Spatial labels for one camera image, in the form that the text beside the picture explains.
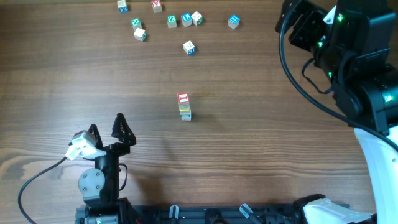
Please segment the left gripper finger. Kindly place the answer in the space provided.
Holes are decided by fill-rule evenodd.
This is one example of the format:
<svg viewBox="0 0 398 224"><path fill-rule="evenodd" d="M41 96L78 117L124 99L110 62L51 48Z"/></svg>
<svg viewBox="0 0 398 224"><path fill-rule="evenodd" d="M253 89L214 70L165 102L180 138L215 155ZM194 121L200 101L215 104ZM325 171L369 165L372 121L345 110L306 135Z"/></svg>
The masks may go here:
<svg viewBox="0 0 398 224"><path fill-rule="evenodd" d="M100 136L100 133L99 133L99 131L98 131L97 125L91 124L91 126L90 126L89 129L88 129L88 132L89 132L90 134L92 134L92 135L96 138L95 147L96 147L97 149L102 149L102 148L103 148L103 142L102 142L102 140L101 140L101 136Z"/></svg>
<svg viewBox="0 0 398 224"><path fill-rule="evenodd" d="M117 138L119 142L128 146L136 145L136 137L122 113L118 113L114 120L111 136Z"/></svg>

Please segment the white block bird picture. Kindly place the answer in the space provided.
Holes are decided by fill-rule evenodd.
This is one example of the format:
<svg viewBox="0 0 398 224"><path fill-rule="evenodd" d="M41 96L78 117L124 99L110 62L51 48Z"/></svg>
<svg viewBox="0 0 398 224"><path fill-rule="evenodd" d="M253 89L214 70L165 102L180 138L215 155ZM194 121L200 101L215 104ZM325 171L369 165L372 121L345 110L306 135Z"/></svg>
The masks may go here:
<svg viewBox="0 0 398 224"><path fill-rule="evenodd" d="M182 113L182 114L180 115L180 117L181 117L181 118L184 118L184 119L188 119L188 118L191 118L191 117L192 117L192 114L191 114L191 113Z"/></svg>

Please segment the yellow S block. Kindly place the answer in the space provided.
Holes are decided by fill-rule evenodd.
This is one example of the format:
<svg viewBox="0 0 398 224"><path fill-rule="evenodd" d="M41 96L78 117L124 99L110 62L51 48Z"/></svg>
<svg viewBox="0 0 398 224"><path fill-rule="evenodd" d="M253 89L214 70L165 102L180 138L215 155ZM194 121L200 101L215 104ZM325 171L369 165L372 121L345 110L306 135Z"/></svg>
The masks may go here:
<svg viewBox="0 0 398 224"><path fill-rule="evenodd" d="M190 104L189 103L182 103L178 105L180 111L188 111L190 110Z"/></svg>

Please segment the red top block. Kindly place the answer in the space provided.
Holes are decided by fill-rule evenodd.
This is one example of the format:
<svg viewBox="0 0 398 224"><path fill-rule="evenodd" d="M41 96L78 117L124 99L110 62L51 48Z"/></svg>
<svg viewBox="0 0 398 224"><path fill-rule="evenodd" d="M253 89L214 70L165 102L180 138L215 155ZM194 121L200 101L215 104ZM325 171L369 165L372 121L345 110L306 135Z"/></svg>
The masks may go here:
<svg viewBox="0 0 398 224"><path fill-rule="evenodd" d="M190 102L188 93L178 93L177 99L178 99L178 104L184 104Z"/></svg>

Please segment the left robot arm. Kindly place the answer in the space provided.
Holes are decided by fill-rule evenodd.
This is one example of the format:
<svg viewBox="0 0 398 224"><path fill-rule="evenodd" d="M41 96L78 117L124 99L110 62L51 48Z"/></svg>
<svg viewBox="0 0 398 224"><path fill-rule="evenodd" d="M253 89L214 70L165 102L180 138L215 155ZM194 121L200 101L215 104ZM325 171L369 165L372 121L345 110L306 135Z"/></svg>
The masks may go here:
<svg viewBox="0 0 398 224"><path fill-rule="evenodd" d="M129 154L130 147L136 145L136 137L124 115L116 115L112 128L111 136L117 138L118 142L104 146L95 124L82 136L95 150L94 153L83 156L94 162L94 168L84 171L78 180L85 207L76 210L75 223L141 223L140 215L129 200L119 196L126 186L125 182L119 184L120 167L126 167L119 162L119 158Z"/></svg>

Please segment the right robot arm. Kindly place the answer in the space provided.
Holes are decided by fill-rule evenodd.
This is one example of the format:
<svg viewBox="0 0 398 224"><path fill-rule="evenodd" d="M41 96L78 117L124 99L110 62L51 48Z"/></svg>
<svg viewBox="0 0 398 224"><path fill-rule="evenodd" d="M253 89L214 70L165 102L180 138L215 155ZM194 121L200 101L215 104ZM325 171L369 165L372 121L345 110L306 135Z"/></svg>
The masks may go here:
<svg viewBox="0 0 398 224"><path fill-rule="evenodd" d="M282 68L289 41L325 72L337 109L317 107L354 129L376 203L371 214L311 195L294 203L296 223L397 222L397 69L387 63L395 21L387 1L338 1L331 10L304 0L282 5L275 27Z"/></svg>

